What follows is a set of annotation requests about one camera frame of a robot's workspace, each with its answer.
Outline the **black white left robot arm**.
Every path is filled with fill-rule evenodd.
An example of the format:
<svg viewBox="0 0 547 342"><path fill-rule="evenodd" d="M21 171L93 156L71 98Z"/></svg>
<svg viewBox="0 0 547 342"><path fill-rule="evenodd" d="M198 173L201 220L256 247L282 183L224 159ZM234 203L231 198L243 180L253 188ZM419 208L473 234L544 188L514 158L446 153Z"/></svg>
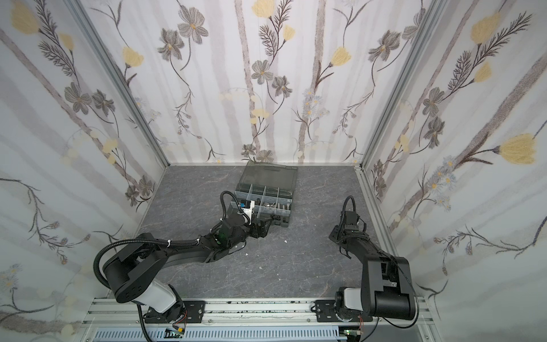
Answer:
<svg viewBox="0 0 547 342"><path fill-rule="evenodd" d="M236 195L224 191L219 196L222 217L206 235L194 239L159 239L143 233L121 239L102 248L93 261L96 279L120 303L133 303L139 321L169 323L189 321L188 308L174 286L157 279L163 269L181 264L207 264L234 253L247 239L268 235L274 217L254 213L253 202L244 204Z"/></svg>

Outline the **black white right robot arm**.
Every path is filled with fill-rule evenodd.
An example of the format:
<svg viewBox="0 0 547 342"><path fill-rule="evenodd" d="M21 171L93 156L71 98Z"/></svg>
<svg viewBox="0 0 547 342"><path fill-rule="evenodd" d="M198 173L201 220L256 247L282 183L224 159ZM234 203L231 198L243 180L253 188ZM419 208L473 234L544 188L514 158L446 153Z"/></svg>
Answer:
<svg viewBox="0 0 547 342"><path fill-rule="evenodd" d="M348 196L329 236L343 256L355 257L362 264L360 286L342 286L336 292L336 315L344 320L353 316L363 321L384 319L395 328L410 329L420 314L410 263L377 246L366 232L366 223L359 227L363 220L356 209L354 197Z"/></svg>

